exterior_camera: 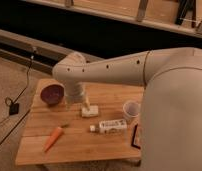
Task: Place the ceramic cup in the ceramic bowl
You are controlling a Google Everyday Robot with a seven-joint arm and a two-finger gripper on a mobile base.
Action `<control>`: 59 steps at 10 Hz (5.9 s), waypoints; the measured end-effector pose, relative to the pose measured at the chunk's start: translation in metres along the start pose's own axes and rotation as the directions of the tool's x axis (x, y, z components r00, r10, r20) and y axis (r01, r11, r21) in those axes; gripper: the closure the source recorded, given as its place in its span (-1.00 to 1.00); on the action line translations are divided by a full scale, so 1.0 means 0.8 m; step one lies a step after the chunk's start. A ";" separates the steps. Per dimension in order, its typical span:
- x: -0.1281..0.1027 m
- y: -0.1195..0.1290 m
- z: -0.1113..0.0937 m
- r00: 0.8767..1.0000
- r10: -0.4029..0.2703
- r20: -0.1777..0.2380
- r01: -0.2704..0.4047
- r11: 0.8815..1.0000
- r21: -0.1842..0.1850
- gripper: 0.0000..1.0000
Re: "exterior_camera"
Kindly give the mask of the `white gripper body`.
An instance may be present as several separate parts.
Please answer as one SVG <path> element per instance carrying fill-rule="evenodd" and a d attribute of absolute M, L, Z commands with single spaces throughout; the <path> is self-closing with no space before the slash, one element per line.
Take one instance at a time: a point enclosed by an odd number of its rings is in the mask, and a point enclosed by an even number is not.
<path fill-rule="evenodd" d="M 64 86 L 64 95 L 68 103 L 82 103 L 85 98 L 83 83 L 68 83 Z"/>

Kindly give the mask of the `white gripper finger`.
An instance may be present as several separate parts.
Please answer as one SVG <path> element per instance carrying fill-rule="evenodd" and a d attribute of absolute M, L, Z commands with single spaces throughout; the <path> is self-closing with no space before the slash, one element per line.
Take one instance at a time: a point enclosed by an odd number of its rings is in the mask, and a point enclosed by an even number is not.
<path fill-rule="evenodd" d="M 83 106 L 87 109 L 90 110 L 90 102 L 89 102 L 89 98 L 85 97 L 84 102 L 83 102 Z"/>

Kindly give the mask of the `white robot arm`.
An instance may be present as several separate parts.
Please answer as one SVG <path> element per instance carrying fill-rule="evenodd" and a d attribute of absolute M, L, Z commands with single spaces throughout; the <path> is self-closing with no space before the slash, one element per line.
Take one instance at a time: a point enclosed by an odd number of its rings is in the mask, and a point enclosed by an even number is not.
<path fill-rule="evenodd" d="M 202 171 L 202 49 L 149 50 L 87 63 L 78 52 L 52 70 L 71 103 L 84 82 L 143 86 L 141 171 Z"/>

